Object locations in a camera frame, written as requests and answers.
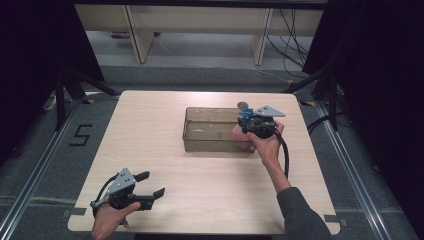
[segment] hand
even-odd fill
[[[277,130],[282,134],[284,125],[278,121],[274,121],[277,126]],[[254,133],[247,133],[249,139],[255,144],[252,150],[257,150],[259,156],[262,159],[262,164],[268,168],[280,167],[278,161],[278,153],[280,151],[281,143],[277,136],[272,135],[267,139],[262,139],[256,136]]]
[[[283,133],[284,125],[280,122],[274,121],[277,125],[277,130]],[[256,136],[254,133],[248,133],[250,140],[255,144],[254,149],[258,151],[259,156],[262,159],[262,164],[267,169],[269,176],[271,177],[272,184],[274,185],[277,193],[291,187],[290,182],[284,175],[284,171],[281,168],[280,161],[278,161],[278,153],[280,151],[281,143],[277,136],[272,135],[268,139],[262,139]]]
[[[117,210],[109,203],[105,203],[97,210],[96,219],[94,220],[91,236],[93,239],[108,239],[113,232],[122,224],[125,228],[129,228],[126,216],[137,211],[141,204],[139,202],[132,203],[126,208]]]

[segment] gray carpet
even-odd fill
[[[234,91],[281,92],[288,87],[284,81],[252,70],[128,68],[102,67],[107,85],[115,90],[172,90],[172,91]],[[284,71],[267,71],[284,80],[295,78]],[[82,84],[86,91],[98,91]],[[311,84],[296,93],[299,101],[312,100]],[[93,104],[81,104],[60,143],[30,205],[20,220],[12,239],[90,239],[88,233],[67,229],[65,210],[73,207],[85,181],[117,100],[97,99]],[[316,107],[301,106],[306,124],[319,118]],[[55,128],[55,111],[40,115],[19,146],[21,156],[10,158],[0,168],[0,214],[4,216],[13,197],[19,194],[29,174],[42,155]],[[363,146],[349,119],[338,117],[339,134],[354,160],[367,189],[389,227],[393,239],[418,239],[399,208],[384,179],[370,168],[372,159]],[[82,124],[92,125],[80,133],[90,135],[85,146],[74,137]],[[376,239],[365,214],[340,163],[337,153],[321,124],[311,134],[324,179],[342,230],[334,239]],[[116,234],[114,239],[132,239],[133,234]]]

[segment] sleeve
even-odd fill
[[[283,213],[287,239],[332,239],[327,225],[309,207],[298,188],[291,187],[279,192],[277,200]]]

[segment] table top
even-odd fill
[[[150,211],[127,217],[117,231],[176,234],[281,234],[284,219],[269,175],[257,153],[186,152],[182,139],[187,107],[235,108],[247,102],[286,114],[283,138],[290,154],[289,181],[322,218],[335,215],[302,113],[294,95],[274,93],[125,91],[110,120],[71,216],[72,231],[91,231],[90,202],[123,167],[132,174],[150,171],[136,195],[165,195]],[[280,151],[280,161],[284,154]],[[338,223],[326,223],[332,234]]]

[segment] transparent plastic container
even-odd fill
[[[254,152],[251,141],[233,140],[238,108],[186,109],[184,148],[186,152]]]

